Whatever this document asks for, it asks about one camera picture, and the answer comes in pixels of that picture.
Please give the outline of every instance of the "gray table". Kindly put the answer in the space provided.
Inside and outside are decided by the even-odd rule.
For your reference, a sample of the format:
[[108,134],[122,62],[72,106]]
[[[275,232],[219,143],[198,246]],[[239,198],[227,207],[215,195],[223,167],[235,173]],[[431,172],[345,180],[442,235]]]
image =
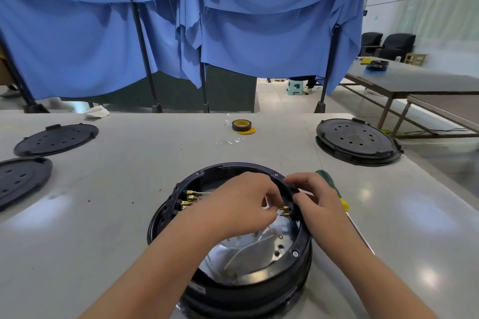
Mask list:
[[452,122],[476,131],[466,134],[438,134],[433,135],[401,135],[401,139],[430,139],[430,138],[477,138],[479,137],[479,96],[478,95],[411,95],[408,103],[394,127],[392,136],[396,137],[404,117],[411,104],[434,112]]
[[[225,161],[282,174],[325,169],[377,256],[441,318],[476,318],[479,213],[405,157],[370,168],[325,154],[315,129],[332,117],[350,115],[250,114],[257,131],[243,139],[224,127],[224,114],[112,114],[93,122],[96,139],[51,156],[48,184],[0,213],[1,318],[78,316],[146,248],[151,217],[175,184]],[[13,158],[15,144],[45,126],[82,119],[3,113],[0,159]],[[285,318],[365,317],[349,282],[315,245],[306,291]]]
[[[341,86],[384,108],[377,125],[378,129],[382,128],[388,112],[397,116],[401,115],[390,110],[394,99],[406,98],[411,94],[479,94],[479,78],[472,76],[448,74],[395,61],[389,61],[386,74],[370,74],[365,72],[365,69],[366,65],[362,65],[360,60],[354,61],[346,74],[346,78],[354,83],[342,83]],[[386,96],[388,98],[386,104],[380,104],[363,93],[353,90],[349,87],[351,85],[365,86]],[[433,134],[430,129],[414,120],[407,117],[404,120]]]

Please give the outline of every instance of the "light blue stool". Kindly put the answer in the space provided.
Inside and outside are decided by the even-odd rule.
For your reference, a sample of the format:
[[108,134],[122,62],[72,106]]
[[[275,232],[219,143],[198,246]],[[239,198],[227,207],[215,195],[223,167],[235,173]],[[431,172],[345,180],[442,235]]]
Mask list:
[[288,95],[302,95],[303,92],[303,81],[293,81],[288,80],[288,87],[286,88]]

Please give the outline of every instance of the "black chair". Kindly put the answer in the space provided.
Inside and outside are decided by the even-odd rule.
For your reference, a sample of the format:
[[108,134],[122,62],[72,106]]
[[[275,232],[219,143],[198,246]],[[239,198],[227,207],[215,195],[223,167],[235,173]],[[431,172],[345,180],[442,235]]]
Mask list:
[[381,45],[381,39],[383,38],[382,33],[378,32],[366,32],[361,36],[361,52],[360,56],[373,56],[375,47]]
[[397,56],[401,56],[401,62],[404,62],[406,54],[412,52],[416,36],[408,33],[396,33],[388,36],[381,47],[374,54],[377,57],[394,61]]

